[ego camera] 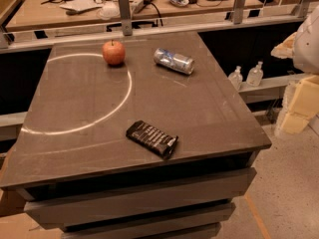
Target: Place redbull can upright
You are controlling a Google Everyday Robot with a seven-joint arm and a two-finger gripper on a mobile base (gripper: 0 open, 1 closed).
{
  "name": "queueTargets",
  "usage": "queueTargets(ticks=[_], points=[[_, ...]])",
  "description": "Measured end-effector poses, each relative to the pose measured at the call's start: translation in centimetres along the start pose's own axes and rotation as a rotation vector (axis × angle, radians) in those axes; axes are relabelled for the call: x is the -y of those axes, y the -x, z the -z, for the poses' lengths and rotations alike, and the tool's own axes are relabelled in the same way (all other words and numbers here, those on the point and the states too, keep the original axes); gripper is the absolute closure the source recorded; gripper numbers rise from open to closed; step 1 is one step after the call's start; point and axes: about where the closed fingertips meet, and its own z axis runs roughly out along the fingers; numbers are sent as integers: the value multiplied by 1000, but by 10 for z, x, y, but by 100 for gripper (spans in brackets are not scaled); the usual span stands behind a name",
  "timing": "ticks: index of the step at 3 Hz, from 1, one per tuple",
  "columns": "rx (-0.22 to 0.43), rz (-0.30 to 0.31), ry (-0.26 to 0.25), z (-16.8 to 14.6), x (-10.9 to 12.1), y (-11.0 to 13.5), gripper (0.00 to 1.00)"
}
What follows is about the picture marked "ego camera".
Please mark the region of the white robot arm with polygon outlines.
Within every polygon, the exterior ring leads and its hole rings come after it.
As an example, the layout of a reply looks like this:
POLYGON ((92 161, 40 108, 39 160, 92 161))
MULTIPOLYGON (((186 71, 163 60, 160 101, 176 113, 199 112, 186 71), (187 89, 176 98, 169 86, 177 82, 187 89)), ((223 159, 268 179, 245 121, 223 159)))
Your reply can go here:
POLYGON ((293 47, 294 67, 309 74, 319 74, 319 15, 313 12, 300 25, 293 47))

